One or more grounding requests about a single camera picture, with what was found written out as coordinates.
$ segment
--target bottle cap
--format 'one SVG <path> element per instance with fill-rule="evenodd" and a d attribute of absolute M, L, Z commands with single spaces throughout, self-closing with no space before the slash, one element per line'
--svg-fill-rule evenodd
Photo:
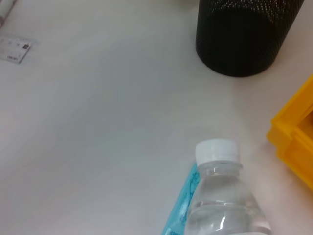
<path fill-rule="evenodd" d="M 213 161 L 240 163 L 237 144 L 227 139 L 211 139 L 196 146 L 197 166 Z"/>

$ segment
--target white table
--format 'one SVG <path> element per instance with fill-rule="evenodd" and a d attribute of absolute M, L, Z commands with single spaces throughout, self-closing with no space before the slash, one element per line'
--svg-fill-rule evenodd
<path fill-rule="evenodd" d="M 195 52 L 193 0 L 19 0 L 1 33 L 36 39 L 0 61 L 0 234 L 159 235 L 211 137 L 275 235 L 311 235 L 313 194 L 275 156 L 270 120 L 313 73 L 313 1 L 272 67 L 222 76 Z"/>

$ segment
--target yellow container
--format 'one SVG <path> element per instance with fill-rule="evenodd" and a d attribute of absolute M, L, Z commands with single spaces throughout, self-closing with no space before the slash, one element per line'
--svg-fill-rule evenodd
<path fill-rule="evenodd" d="M 313 76 L 272 120 L 277 155 L 313 189 Z"/>

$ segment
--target black mesh pen holder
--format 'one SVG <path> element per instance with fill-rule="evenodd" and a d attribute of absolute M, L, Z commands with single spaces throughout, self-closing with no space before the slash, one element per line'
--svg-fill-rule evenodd
<path fill-rule="evenodd" d="M 245 77 L 266 70 L 304 0 L 200 0 L 196 49 L 212 70 Z"/>

